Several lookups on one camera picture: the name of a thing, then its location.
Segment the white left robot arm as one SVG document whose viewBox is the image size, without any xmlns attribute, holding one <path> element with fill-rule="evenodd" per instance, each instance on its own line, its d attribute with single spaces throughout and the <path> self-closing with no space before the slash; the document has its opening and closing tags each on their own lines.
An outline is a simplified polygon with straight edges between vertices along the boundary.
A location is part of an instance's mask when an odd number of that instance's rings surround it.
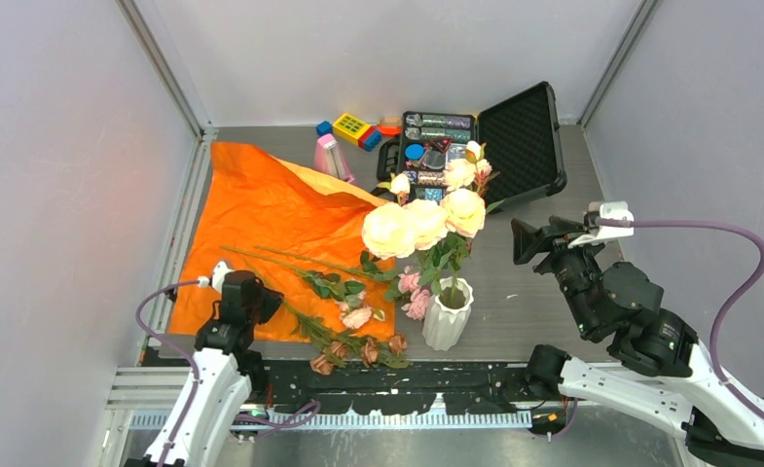
<svg viewBox="0 0 764 467">
<path fill-rule="evenodd" d="M 213 466 L 240 406 L 266 394 L 269 378 L 263 357 L 250 346 L 255 328 L 273 317 L 283 295 L 254 272 L 220 261 L 210 276 L 170 284 L 137 309 L 158 295 L 192 285 L 210 287 L 220 295 L 196 333 L 193 352 L 137 321 L 148 336 L 184 357 L 190 372 L 155 441 L 143 456 L 127 459 L 126 466 Z"/>
</svg>

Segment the orange yellow wrapping paper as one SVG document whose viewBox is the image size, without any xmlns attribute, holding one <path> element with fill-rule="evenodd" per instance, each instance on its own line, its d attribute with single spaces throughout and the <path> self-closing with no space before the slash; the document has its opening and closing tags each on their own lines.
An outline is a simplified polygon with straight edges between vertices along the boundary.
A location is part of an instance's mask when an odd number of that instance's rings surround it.
<svg viewBox="0 0 764 467">
<path fill-rule="evenodd" d="M 382 199 L 250 144 L 214 142 L 210 156 L 212 180 L 181 280 L 210 275 L 221 260 L 254 271 L 286 302 L 256 328 L 262 341 L 300 340 L 293 309 L 343 331 L 335 302 L 317 297 L 297 271 L 357 269 L 363 220 Z"/>
</svg>

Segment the peach rose flower stem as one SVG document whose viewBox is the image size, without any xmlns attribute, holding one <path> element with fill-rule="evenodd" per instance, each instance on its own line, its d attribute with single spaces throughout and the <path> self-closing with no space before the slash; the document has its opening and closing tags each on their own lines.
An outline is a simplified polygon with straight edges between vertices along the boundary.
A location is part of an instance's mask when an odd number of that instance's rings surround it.
<svg viewBox="0 0 764 467">
<path fill-rule="evenodd" d="M 442 305 L 462 309 L 467 299 L 461 291 L 461 262 L 468 258 L 475 236 L 484 228 L 488 214 L 501 206 L 503 200 L 485 201 L 490 183 L 499 176 L 486 158 L 486 143 L 469 141 L 464 156 L 450 162 L 444 170 L 447 193 L 440 201 L 446 214 L 447 240 L 451 250 L 446 266 L 451 271 L 451 284 L 439 295 Z"/>
</svg>

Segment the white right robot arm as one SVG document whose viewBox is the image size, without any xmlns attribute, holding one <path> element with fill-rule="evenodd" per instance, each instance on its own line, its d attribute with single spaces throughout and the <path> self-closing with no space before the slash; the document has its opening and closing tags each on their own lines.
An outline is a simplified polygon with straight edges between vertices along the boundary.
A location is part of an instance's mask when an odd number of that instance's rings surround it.
<svg viewBox="0 0 764 467">
<path fill-rule="evenodd" d="M 612 375 L 539 344 L 524 371 L 526 390 L 537 399 L 588 400 L 638 418 L 712 466 L 764 466 L 764 398 L 724 370 L 713 342 L 702 342 L 663 307 L 663 289 L 642 270 L 629 262 L 598 265 L 609 240 L 637 227 L 636 220 L 596 213 L 581 222 L 553 216 L 540 228 L 512 221 L 514 263 L 554 275 L 580 337 L 605 342 L 629 372 Z"/>
</svg>

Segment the small pink rose stem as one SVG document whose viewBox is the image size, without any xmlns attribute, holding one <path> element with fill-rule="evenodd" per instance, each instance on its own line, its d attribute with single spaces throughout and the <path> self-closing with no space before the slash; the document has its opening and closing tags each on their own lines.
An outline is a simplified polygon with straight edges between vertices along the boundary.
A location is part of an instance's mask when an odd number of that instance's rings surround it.
<svg viewBox="0 0 764 467">
<path fill-rule="evenodd" d="M 339 319 L 349 330 L 358 330 L 371 321 L 386 321 L 386 312 L 367 302 L 368 288 L 355 278 L 344 278 L 335 272 L 303 269 L 286 261 L 232 246 L 222 245 L 221 248 L 247 258 L 259 259 L 294 271 L 310 287 L 315 296 L 322 300 L 333 301 L 336 304 L 339 310 Z"/>
</svg>

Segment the brown rose flower stem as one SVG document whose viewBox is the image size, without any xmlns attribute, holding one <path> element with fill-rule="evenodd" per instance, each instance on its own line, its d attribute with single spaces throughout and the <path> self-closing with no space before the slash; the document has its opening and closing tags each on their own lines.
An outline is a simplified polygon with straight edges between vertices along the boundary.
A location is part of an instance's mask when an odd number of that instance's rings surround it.
<svg viewBox="0 0 764 467">
<path fill-rule="evenodd" d="M 294 271 L 247 257 L 243 258 L 243 264 L 252 267 L 267 285 L 276 286 L 286 294 L 284 304 L 275 317 L 256 327 L 258 340 L 309 344 L 315 351 L 309 365 L 314 373 L 322 376 L 333 374 L 351 360 L 357 360 L 370 368 L 384 366 L 404 369 L 410 365 L 406 357 L 407 339 L 395 331 L 392 312 L 388 307 L 377 305 L 371 300 L 376 282 L 368 279 L 364 281 L 369 286 L 367 301 L 386 312 L 386 321 L 371 321 L 358 330 L 349 330 L 341 323 L 336 304 L 315 296 Z M 315 264 L 292 265 L 329 271 Z"/>
</svg>

